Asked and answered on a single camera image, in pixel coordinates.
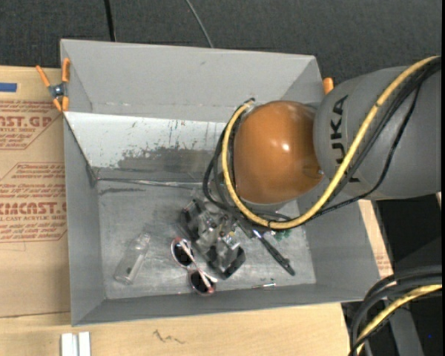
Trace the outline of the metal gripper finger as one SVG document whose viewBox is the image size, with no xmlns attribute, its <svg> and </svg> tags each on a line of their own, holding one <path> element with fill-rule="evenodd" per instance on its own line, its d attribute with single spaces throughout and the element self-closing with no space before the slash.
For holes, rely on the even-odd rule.
<svg viewBox="0 0 445 356">
<path fill-rule="evenodd" d="M 223 279 L 232 276 L 245 262 L 245 251 L 234 232 L 218 236 L 207 255 L 210 266 Z"/>
<path fill-rule="evenodd" d="M 207 230 L 205 211 L 197 200 L 192 200 L 180 212 L 179 221 L 182 230 L 193 241 L 198 240 Z"/>
</svg>

